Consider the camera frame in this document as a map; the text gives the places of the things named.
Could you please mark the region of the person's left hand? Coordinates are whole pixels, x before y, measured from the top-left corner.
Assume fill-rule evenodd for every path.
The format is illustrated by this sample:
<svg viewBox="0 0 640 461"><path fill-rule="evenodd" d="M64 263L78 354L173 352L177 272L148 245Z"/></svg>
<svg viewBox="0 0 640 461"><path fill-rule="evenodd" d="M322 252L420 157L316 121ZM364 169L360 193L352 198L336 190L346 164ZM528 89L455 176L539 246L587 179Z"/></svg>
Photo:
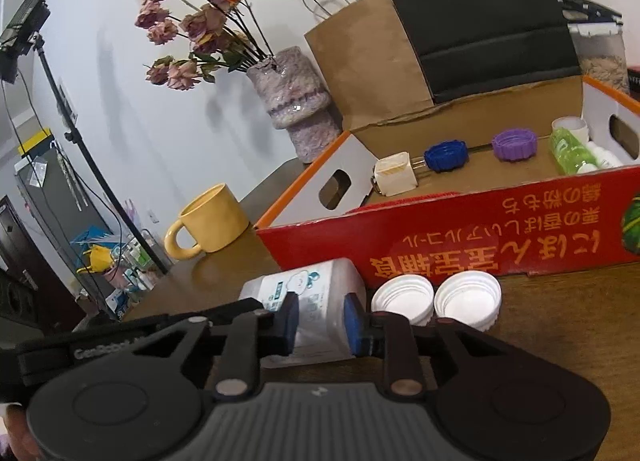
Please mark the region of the person's left hand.
<svg viewBox="0 0 640 461"><path fill-rule="evenodd" d="M6 433L1 436L1 459L37 461L41 453L28 428L26 413L22 407L6 407L3 416Z"/></svg>

